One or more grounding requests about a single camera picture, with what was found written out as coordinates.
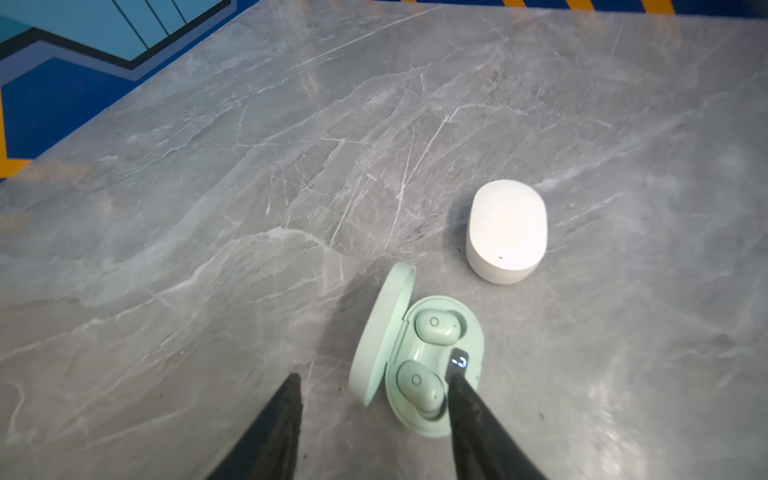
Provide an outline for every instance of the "wireless earbud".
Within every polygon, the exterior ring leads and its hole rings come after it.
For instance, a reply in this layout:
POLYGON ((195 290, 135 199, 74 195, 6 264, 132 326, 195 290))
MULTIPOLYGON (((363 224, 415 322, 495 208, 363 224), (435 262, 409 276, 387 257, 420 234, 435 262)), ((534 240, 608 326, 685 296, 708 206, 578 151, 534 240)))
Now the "wireless earbud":
POLYGON ((445 388, 440 378, 426 366, 415 360, 406 360, 397 372, 400 392, 426 419, 434 419, 442 413, 445 388))
POLYGON ((415 323, 419 338, 434 345, 453 345, 462 333, 456 315, 443 310, 422 310, 415 323))

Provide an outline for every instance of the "green charging case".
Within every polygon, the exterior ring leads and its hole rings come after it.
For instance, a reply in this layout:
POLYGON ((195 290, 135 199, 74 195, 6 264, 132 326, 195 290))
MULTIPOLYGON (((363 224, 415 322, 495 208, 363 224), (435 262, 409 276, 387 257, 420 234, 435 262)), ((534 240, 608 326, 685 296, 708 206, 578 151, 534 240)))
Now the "green charging case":
POLYGON ((427 296, 409 307, 415 275, 415 268, 403 262, 389 271, 357 346, 349 372, 349 391, 367 406, 384 378, 387 399, 400 422, 425 437, 443 437, 451 433, 448 409, 444 408, 433 419, 423 417, 400 392, 398 368, 407 360, 423 364, 441 379, 446 398, 445 377, 449 371, 462 373, 469 385, 477 389, 485 348, 483 334, 472 311, 451 297, 427 296), (461 334, 455 343, 433 345, 419 338, 415 318, 427 309, 447 311, 458 318, 461 334))

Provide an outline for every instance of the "dark line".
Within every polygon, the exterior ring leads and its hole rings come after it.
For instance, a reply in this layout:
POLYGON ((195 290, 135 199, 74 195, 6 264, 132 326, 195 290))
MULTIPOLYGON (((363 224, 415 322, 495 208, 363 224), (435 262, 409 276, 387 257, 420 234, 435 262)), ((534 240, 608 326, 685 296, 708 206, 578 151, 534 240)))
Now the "dark line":
POLYGON ((11 37, 6 41, 0 42, 0 60, 10 55, 13 55, 17 51, 22 50, 23 48, 26 48, 29 45, 32 45, 36 41, 44 41, 51 45, 56 45, 57 47, 66 48, 67 50, 74 51, 81 55, 85 55, 87 57, 91 57, 96 60, 103 61, 105 63, 109 63, 112 65, 118 66, 120 68, 124 68, 126 70, 134 70, 139 65, 143 64, 150 58, 157 55, 160 51, 162 51, 168 45, 171 45, 179 38, 185 36, 187 33, 195 29, 198 25, 205 22, 207 19, 213 17, 216 13, 220 12, 221 10, 224 10, 231 3, 232 3, 232 0, 222 0, 222 2, 219 2, 216 5, 214 5, 207 12, 196 17, 191 23, 188 23, 184 27, 179 28, 174 33, 170 34, 169 36, 161 40, 159 43, 157 43, 156 45, 153 45, 152 48, 146 50, 144 53, 137 56, 133 60, 126 60, 124 58, 120 58, 115 55, 108 54, 105 51, 88 47, 87 45, 77 43, 76 41, 69 40, 68 38, 59 37, 58 35, 52 34, 45 30, 40 30, 39 28, 35 28, 35 27, 32 27, 29 30, 23 31, 22 33, 14 37, 11 37))
POLYGON ((141 40, 141 43, 144 44, 144 49, 148 50, 149 47, 147 46, 147 43, 144 41, 144 39, 141 37, 141 35, 139 35, 139 32, 136 30, 136 28, 134 28, 134 24, 132 24, 131 21, 128 20, 128 17, 125 16, 125 12, 123 12, 123 9, 120 8, 120 5, 118 5, 118 3, 115 0, 112 0, 112 5, 114 5, 115 7, 118 8, 118 11, 120 12, 120 15, 123 15, 123 18, 125 18, 125 21, 128 22, 128 25, 131 27, 131 30, 134 31, 136 36, 139 37, 139 40, 141 40))
POLYGON ((176 7, 176 11, 179 12, 179 16, 181 17, 181 20, 184 21, 184 24, 187 24, 187 19, 184 18, 184 15, 181 13, 181 10, 179 10, 179 5, 176 5, 176 0, 170 0, 170 3, 174 4, 174 7, 176 7))
POLYGON ((158 17, 157 13, 154 12, 154 8, 152 8, 152 5, 149 4, 149 0, 144 0, 144 3, 147 4, 147 7, 149 7, 149 9, 152 11, 152 15, 154 15, 154 19, 157 20, 157 23, 159 23, 160 26, 163 28, 163 31, 165 32, 165 36, 167 37, 168 35, 170 35, 170 33, 168 33, 168 30, 165 29, 165 25, 163 25, 163 22, 160 21, 160 17, 158 17))

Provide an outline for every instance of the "light blue panel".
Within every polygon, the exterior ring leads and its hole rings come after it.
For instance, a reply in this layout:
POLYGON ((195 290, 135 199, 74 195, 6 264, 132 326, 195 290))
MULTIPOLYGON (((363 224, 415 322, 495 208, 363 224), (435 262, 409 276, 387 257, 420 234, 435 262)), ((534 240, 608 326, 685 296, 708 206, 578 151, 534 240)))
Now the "light blue panel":
POLYGON ((174 33, 176 30, 184 26, 184 20, 181 19, 181 15, 176 11, 176 7, 171 0, 148 0, 157 17, 163 22, 163 26, 168 33, 174 33))
POLYGON ((128 21, 136 28, 141 39, 148 47, 155 45, 166 37, 165 30, 154 17, 144 0, 116 0, 128 21))
POLYGON ((10 37, 15 37, 28 28, 29 25, 14 22, 10 18, 6 18, 0 15, 0 41, 8 40, 10 37))
POLYGON ((1 0, 0 15, 126 60, 145 50, 110 0, 1 0))
POLYGON ((179 10, 187 22, 192 22, 219 2, 221 0, 176 0, 176 5, 179 5, 179 10))

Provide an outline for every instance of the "charging case lid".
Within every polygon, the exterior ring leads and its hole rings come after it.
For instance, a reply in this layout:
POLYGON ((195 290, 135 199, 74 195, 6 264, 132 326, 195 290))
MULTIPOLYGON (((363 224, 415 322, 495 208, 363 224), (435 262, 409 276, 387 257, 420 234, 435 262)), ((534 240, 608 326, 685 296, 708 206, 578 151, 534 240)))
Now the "charging case lid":
POLYGON ((373 400, 411 302, 416 268, 398 262, 389 271, 357 344, 349 371, 349 391, 363 405, 373 400))

